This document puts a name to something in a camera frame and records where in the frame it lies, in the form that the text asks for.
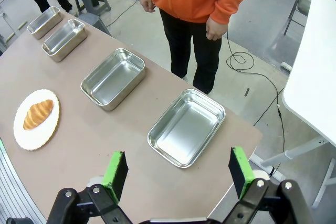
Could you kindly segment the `person's left hand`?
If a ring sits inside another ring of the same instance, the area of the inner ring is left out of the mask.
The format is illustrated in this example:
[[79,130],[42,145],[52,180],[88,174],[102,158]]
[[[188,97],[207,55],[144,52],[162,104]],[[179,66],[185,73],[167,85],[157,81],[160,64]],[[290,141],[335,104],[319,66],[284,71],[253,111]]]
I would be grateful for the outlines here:
[[206,22],[206,37],[208,40],[216,41],[228,31],[228,24],[220,24],[210,17]]

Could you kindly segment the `person's right hand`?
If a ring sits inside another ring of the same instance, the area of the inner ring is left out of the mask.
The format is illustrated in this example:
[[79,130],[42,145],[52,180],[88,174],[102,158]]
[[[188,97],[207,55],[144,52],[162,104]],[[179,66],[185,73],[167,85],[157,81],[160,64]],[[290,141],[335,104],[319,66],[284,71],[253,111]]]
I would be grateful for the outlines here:
[[155,12],[156,5],[153,3],[152,0],[139,0],[139,1],[145,12],[147,13]]

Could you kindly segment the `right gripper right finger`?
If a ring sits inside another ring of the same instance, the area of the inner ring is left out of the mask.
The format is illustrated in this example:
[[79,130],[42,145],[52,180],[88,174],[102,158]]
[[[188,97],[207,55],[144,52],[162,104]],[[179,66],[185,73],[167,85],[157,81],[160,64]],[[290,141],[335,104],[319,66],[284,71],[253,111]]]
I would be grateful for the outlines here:
[[231,148],[228,167],[238,202],[223,223],[251,223],[258,211],[268,212],[274,223],[313,223],[295,180],[286,179],[276,185],[256,177],[240,146]]

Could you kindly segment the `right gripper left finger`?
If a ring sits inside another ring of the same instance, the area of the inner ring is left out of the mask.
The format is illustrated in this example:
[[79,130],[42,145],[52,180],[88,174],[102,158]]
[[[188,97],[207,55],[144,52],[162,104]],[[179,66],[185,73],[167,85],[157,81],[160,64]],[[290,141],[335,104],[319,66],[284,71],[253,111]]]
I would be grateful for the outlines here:
[[58,192],[47,223],[88,223],[93,217],[104,223],[131,223],[119,207],[128,170],[125,152],[114,152],[101,182],[81,192],[73,188]]

